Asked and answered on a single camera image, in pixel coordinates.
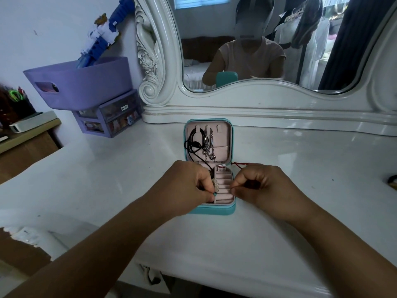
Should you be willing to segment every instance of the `teal jewelry box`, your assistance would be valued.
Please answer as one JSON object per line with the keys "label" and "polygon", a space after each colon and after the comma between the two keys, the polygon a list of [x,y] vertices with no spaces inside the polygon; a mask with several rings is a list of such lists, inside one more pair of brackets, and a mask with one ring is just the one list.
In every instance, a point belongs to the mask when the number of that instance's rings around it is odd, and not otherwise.
{"label": "teal jewelry box", "polygon": [[190,213],[231,215],[236,210],[236,197],[230,192],[233,180],[226,167],[233,159],[233,125],[227,119],[191,119],[185,124],[185,158],[210,170],[219,191],[214,203],[206,203]]}

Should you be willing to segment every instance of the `wooden desk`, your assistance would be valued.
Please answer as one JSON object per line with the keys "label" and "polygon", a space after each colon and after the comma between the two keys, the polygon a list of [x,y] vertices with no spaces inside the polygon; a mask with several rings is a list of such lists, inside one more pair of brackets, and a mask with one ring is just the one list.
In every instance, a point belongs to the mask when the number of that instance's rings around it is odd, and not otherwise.
{"label": "wooden desk", "polygon": [[47,131],[60,124],[57,118],[24,133],[5,133],[10,138],[0,143],[0,184],[56,152],[58,147]]}

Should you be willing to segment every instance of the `mirror frame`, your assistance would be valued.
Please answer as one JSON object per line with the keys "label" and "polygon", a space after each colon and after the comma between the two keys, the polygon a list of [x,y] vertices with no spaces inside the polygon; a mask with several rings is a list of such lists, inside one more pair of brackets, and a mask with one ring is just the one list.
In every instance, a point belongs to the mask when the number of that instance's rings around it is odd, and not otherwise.
{"label": "mirror frame", "polygon": [[325,95],[286,81],[255,79],[196,93],[183,83],[181,41],[168,0],[134,1],[145,122],[227,118],[242,126],[397,136],[397,81],[390,76],[396,75],[390,60],[397,48],[396,6],[374,35],[361,78],[349,91]]}

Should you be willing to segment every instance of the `hand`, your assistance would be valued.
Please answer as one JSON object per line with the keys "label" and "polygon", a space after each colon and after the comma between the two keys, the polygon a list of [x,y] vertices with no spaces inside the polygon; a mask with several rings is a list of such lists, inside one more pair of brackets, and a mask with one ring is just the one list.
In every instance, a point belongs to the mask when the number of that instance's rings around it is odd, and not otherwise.
{"label": "hand", "polygon": [[277,166],[249,164],[236,175],[230,187],[236,197],[291,224],[309,220],[320,208]]}
{"label": "hand", "polygon": [[210,172],[200,164],[178,160],[144,195],[169,219],[184,215],[198,205],[213,202]]}

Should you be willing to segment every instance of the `black cord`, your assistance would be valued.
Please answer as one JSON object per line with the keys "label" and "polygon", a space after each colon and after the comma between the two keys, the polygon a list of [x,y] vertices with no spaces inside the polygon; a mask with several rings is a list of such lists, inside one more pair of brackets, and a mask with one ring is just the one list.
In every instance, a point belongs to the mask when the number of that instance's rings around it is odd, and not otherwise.
{"label": "black cord", "polygon": [[189,137],[187,138],[187,140],[185,141],[185,149],[187,150],[187,154],[189,155],[190,159],[194,162],[192,156],[190,155],[191,153],[193,155],[195,155],[197,158],[199,158],[202,162],[204,162],[205,164],[207,164],[207,166],[210,168],[210,172],[211,172],[211,177],[212,177],[212,167],[207,163],[207,161],[204,161],[202,158],[200,158],[196,152],[198,152],[201,149],[204,149],[205,147],[205,142],[204,142],[204,131],[202,129],[200,129],[200,133],[202,135],[202,142],[200,144],[200,142],[197,141],[193,141],[193,136],[196,134],[196,129],[193,129],[189,135]]}

